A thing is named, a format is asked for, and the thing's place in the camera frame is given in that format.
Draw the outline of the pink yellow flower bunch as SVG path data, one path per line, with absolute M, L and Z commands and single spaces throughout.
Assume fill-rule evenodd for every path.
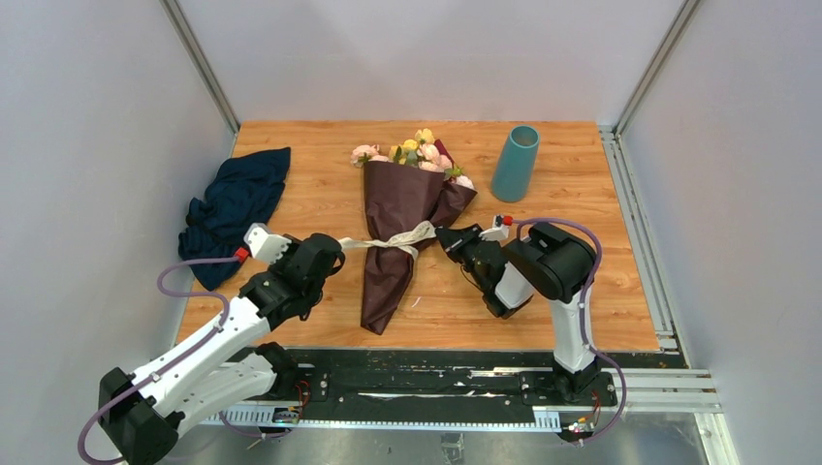
M 464 169 L 456 163 L 444 143 L 429 128 L 418 130 L 412 139 L 407 139 L 399 145 L 391 145 L 388 149 L 381 149 L 378 144 L 363 144 L 352 151 L 350 164 L 353 167 L 360 169 L 369 162 L 393 163 L 439 173 L 448 183 L 476 190 Z

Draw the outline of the maroon wrapping paper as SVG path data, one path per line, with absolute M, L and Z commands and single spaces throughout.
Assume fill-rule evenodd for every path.
M 383 162 L 364 167 L 364 218 L 370 240 L 387 240 L 430 221 L 452 226 L 477 196 L 476 190 L 448 183 L 439 173 Z M 415 245 L 419 253 L 434 239 Z M 382 334 L 414 275 L 416 261 L 395 249 L 366 249 L 361 327 Z

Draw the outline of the teal conical vase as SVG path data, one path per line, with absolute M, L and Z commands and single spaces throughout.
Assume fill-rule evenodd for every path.
M 528 125 L 513 128 L 503 144 L 491 180 L 491 192 L 502 202 L 519 202 L 528 190 L 540 135 Z

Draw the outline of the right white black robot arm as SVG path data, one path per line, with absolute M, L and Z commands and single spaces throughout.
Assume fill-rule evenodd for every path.
M 552 313 L 553 390 L 566 404 L 578 404 L 599 374 L 591 347 L 589 289 L 601 261 L 601 247 L 561 229 L 566 220 L 516 220 L 498 215 L 482 229 L 437 227 L 435 238 L 482 293 L 486 307 L 508 319 L 535 295 Z

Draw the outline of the cream ribbon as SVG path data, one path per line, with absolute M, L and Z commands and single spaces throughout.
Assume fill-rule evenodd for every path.
M 395 248 L 407 254 L 413 261 L 416 261 L 419 256 L 419 251 L 415 245 L 429 239 L 434 239 L 435 237 L 436 228 L 430 221 L 423 221 L 413 230 L 394 234 L 387 240 L 357 240 L 351 237 L 343 237 L 340 238 L 338 242 L 343 251 L 369 248 Z

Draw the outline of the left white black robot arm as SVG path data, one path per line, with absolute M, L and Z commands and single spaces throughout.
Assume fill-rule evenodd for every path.
M 323 233 L 306 239 L 253 226 L 245 237 L 254 259 L 268 263 L 238 295 L 222 301 L 211 321 L 165 354 L 131 372 L 115 367 L 100 381 L 97 413 L 81 430 L 81 458 L 99 424 L 119 451 L 116 463 L 155 464 L 194 426 L 239 401 L 262 395 L 306 400 L 309 385 L 297 362 L 278 344 L 267 343 L 241 361 L 226 361 L 287 320 L 306 320 L 323 298 L 326 280 L 345 263 L 342 244 Z

